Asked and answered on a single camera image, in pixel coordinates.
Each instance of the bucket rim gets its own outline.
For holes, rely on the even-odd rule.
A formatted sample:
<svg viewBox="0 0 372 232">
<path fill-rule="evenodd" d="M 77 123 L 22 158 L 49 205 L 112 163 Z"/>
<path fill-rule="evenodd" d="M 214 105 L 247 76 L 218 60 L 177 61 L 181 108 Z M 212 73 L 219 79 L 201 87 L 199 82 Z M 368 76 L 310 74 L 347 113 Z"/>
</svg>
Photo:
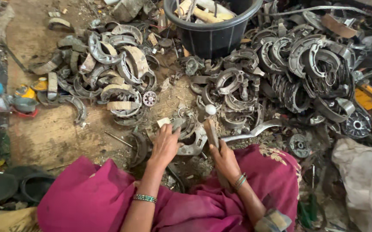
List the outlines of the bucket rim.
<svg viewBox="0 0 372 232">
<path fill-rule="evenodd" d="M 188 29 L 188 30 L 194 30 L 194 31 L 215 31 L 220 29 L 229 28 L 231 26 L 235 26 L 237 24 L 240 24 L 246 20 L 248 20 L 250 17 L 252 17 L 261 7 L 263 3 L 263 0 L 252 0 L 252 6 L 247 9 L 245 12 L 241 13 L 240 15 L 234 17 L 233 19 L 226 20 L 221 23 L 212 23 L 212 24 L 196 24 L 192 22 L 186 22 L 180 18 L 178 18 L 174 13 L 172 12 L 172 6 L 173 4 L 176 4 L 176 0 L 164 0 L 163 1 L 163 10 L 166 15 L 166 17 L 176 24 L 177 26 Z"/>
</svg>

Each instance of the bracelet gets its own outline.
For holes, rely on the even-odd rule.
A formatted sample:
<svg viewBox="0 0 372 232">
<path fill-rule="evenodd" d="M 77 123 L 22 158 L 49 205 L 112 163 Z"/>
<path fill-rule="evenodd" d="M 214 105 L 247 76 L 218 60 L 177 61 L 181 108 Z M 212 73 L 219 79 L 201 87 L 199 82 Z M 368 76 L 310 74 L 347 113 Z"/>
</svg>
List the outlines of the bracelet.
<svg viewBox="0 0 372 232">
<path fill-rule="evenodd" d="M 237 192 L 246 180 L 246 173 L 243 173 L 240 178 L 235 182 L 234 189 Z"/>
<path fill-rule="evenodd" d="M 240 181 L 245 177 L 245 175 L 246 175 L 246 172 L 240 175 L 240 178 L 234 184 L 234 188 L 240 183 Z"/>
<path fill-rule="evenodd" d="M 148 196 L 148 195 L 141 195 L 141 194 L 134 195 L 133 200 L 148 201 L 148 202 L 153 202 L 155 204 L 158 202 L 158 199 L 155 197 Z"/>
<path fill-rule="evenodd" d="M 236 192 L 240 189 L 240 187 L 243 185 L 243 183 L 245 182 L 245 180 L 246 180 L 246 177 L 242 180 L 242 182 L 239 184 L 239 186 L 235 187 L 235 191 Z"/>
</svg>

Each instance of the woman's left hand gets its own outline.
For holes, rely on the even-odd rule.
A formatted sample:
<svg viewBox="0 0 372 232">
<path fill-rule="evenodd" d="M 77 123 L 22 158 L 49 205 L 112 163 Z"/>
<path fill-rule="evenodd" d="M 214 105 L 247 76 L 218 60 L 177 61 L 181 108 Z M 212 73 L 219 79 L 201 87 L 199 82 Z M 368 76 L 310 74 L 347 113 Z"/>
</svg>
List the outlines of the woman's left hand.
<svg viewBox="0 0 372 232">
<path fill-rule="evenodd" d="M 181 127 L 172 134 L 172 125 L 164 124 L 157 132 L 156 139 L 153 142 L 152 156 L 147 161 L 148 166 L 157 168 L 160 171 L 168 166 L 173 160 L 178 149 L 183 146 L 183 143 L 178 143 Z"/>
</svg>

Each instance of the gear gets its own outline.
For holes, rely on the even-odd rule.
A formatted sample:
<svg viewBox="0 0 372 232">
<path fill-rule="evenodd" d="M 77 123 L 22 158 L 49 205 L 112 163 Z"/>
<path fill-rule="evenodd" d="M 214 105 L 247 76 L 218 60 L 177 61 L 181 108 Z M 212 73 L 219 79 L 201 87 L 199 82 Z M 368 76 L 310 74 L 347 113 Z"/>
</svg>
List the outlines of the gear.
<svg viewBox="0 0 372 232">
<path fill-rule="evenodd" d="M 143 103 L 147 107 L 152 107 L 155 105 L 158 96 L 153 91 L 147 91 L 143 94 Z"/>
</svg>

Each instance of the magenta sari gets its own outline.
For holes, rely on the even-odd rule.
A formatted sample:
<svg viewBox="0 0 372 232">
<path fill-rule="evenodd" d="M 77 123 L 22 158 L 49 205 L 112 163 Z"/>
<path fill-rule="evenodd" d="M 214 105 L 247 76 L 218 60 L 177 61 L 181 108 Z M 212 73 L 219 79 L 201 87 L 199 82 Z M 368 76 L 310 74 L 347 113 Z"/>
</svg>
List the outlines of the magenta sari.
<svg viewBox="0 0 372 232">
<path fill-rule="evenodd" d="M 287 229 L 292 232 L 300 180 L 296 160 L 259 145 L 235 150 L 235 155 L 266 208 L 278 209 L 292 219 Z M 222 189 L 214 175 L 189 194 L 161 186 L 152 231 L 253 231 L 239 197 Z M 39 204 L 39 226 L 44 232 L 119 231 L 136 192 L 134 181 L 111 159 L 100 167 L 80 157 L 59 175 Z"/>
</svg>

